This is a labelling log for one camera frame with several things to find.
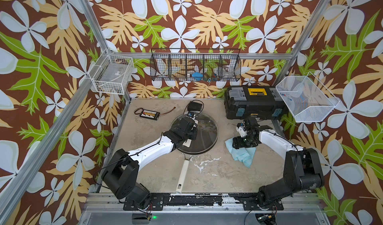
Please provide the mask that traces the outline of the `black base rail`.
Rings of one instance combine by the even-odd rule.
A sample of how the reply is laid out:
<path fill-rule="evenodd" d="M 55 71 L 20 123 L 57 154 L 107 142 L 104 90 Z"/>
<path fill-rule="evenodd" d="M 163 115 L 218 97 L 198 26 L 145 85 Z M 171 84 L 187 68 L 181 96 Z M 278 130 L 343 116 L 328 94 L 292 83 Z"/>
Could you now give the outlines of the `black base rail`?
<path fill-rule="evenodd" d="M 281 200 L 274 203 L 258 204 L 257 193 L 228 193 L 228 194 L 171 194 L 153 193 L 147 200 L 153 211 L 163 211 L 164 207 L 223 207 L 229 204 L 239 205 L 245 211 L 276 211 L 284 210 Z"/>

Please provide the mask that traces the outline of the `dark frying pan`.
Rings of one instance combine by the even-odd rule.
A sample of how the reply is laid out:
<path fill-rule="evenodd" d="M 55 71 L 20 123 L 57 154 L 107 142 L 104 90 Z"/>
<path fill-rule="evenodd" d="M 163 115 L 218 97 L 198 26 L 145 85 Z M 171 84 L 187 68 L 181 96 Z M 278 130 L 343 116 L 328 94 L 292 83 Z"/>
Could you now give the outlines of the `dark frying pan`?
<path fill-rule="evenodd" d="M 176 184 L 175 193 L 204 193 L 212 188 L 211 178 L 217 177 L 211 173 L 212 164 L 221 160 L 221 156 L 214 156 L 211 153 L 189 155 L 183 153 L 184 161 Z"/>

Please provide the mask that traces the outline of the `aluminium frame post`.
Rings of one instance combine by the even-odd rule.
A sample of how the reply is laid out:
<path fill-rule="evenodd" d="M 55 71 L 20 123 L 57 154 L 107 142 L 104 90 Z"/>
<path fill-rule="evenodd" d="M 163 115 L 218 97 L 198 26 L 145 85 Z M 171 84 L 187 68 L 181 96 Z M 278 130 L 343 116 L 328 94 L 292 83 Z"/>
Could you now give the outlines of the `aluminium frame post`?
<path fill-rule="evenodd" d="M 83 8 L 83 12 L 84 12 L 85 17 L 87 19 L 89 27 L 92 30 L 93 35 L 94 35 L 95 39 L 97 40 L 97 42 L 100 46 L 101 52 L 103 52 L 104 50 L 110 50 L 106 44 L 106 39 L 102 34 L 101 28 L 100 28 L 100 26 L 96 20 L 95 14 L 94 14 L 91 6 L 89 5 L 89 1 L 88 0 L 78 0 L 78 1 L 80 3 L 81 7 Z M 129 96 L 127 89 L 126 89 L 126 93 L 124 94 L 124 98 L 125 98 L 125 101 L 127 103 L 131 102 L 131 98 Z"/>

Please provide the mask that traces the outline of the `black tool case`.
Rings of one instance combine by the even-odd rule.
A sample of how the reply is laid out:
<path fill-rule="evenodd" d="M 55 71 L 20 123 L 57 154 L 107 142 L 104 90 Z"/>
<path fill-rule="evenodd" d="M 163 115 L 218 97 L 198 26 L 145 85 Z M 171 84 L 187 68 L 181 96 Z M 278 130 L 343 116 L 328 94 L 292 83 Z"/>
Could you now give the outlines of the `black tool case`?
<path fill-rule="evenodd" d="M 230 86 L 224 93 L 227 119 L 279 120 L 288 108 L 273 86 Z"/>

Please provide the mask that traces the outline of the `black parallel charging board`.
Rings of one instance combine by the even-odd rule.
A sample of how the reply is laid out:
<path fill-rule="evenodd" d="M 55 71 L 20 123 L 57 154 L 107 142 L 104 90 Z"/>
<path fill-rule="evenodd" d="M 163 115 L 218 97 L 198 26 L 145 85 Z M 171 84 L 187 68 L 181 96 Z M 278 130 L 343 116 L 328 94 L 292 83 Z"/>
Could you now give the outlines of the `black parallel charging board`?
<path fill-rule="evenodd" d="M 134 111 L 134 115 L 138 115 L 139 117 L 145 119 L 158 120 L 160 113 L 158 111 L 138 108 Z"/>

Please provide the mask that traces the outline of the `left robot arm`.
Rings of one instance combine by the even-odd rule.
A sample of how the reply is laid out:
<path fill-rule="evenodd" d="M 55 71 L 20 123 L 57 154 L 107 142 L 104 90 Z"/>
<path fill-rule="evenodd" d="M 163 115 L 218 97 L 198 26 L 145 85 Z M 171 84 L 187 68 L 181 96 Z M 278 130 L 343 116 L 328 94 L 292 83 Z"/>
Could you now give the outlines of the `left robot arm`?
<path fill-rule="evenodd" d="M 149 207 L 151 192 L 137 183 L 140 169 L 180 148 L 188 140 L 196 140 L 197 124 L 194 118 L 183 117 L 175 128 L 163 132 L 152 143 L 129 152 L 117 150 L 109 164 L 103 167 L 102 181 L 117 199 L 132 201 L 138 209 Z"/>

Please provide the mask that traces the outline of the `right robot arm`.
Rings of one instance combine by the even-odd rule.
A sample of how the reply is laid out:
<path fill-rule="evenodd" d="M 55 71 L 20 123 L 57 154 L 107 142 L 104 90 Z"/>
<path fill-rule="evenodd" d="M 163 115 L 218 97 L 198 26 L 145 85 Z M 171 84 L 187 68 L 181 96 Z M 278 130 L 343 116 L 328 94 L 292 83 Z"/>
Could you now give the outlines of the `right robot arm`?
<path fill-rule="evenodd" d="M 312 148 L 293 144 L 270 126 L 259 125 L 256 117 L 249 116 L 238 123 L 239 136 L 233 139 L 232 148 L 255 148 L 264 144 L 284 160 L 283 177 L 259 188 L 257 204 L 270 206 L 296 192 L 314 190 L 325 184 L 319 153 Z"/>

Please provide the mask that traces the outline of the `light blue cloth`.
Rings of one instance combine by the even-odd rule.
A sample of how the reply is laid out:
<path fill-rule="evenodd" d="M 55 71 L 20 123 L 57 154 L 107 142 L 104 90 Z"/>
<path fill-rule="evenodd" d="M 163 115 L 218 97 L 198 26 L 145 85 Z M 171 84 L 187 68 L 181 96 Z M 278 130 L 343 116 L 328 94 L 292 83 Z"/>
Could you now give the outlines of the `light blue cloth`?
<path fill-rule="evenodd" d="M 256 152 L 256 147 L 235 149 L 232 146 L 233 138 L 225 141 L 225 147 L 231 154 L 233 160 L 242 162 L 245 167 L 250 168 L 253 162 L 254 154 Z"/>

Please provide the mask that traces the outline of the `small black box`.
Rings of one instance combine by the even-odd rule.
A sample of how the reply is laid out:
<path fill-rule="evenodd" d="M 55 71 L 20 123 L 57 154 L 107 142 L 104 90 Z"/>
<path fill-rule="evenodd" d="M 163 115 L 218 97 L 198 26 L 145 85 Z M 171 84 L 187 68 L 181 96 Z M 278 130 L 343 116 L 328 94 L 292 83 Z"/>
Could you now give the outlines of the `small black box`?
<path fill-rule="evenodd" d="M 187 105 L 187 111 L 202 111 L 203 103 L 197 100 L 192 100 Z"/>

